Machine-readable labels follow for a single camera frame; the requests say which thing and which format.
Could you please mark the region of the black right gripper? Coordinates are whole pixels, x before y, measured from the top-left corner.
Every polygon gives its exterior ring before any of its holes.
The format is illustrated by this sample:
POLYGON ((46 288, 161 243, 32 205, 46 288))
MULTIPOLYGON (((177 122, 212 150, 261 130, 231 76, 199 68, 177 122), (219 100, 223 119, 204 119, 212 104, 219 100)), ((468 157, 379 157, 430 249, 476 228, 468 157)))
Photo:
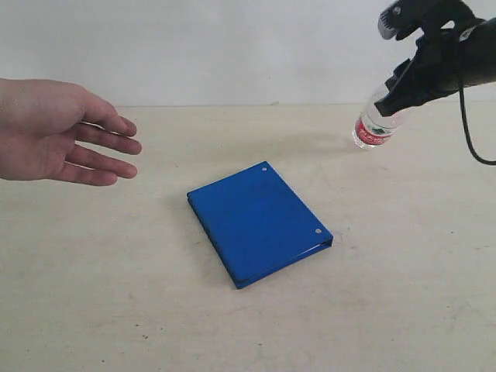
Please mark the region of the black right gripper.
POLYGON ((484 84, 484 20, 462 1, 396 1, 392 24, 401 41, 420 29, 412 59, 385 81, 374 102, 381 116, 416 108, 484 84))

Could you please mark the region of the person's bare hand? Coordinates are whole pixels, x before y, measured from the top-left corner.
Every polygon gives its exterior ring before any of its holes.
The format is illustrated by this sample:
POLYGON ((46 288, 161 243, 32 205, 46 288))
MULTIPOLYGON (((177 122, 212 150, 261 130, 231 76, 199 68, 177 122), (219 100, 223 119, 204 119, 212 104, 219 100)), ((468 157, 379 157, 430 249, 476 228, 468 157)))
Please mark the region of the person's bare hand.
POLYGON ((136 125, 78 84, 1 80, 1 178, 110 186, 137 175, 134 165, 88 144, 138 155, 136 125))

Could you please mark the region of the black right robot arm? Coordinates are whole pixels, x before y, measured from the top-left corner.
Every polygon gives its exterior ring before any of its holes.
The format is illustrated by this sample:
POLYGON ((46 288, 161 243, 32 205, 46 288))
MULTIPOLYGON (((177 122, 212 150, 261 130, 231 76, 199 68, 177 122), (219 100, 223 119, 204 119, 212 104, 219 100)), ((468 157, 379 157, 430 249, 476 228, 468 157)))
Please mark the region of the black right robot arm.
POLYGON ((383 117, 495 81, 494 19, 476 17, 462 1, 396 1, 378 19, 385 40, 417 29, 414 57, 394 69, 375 103, 383 117))

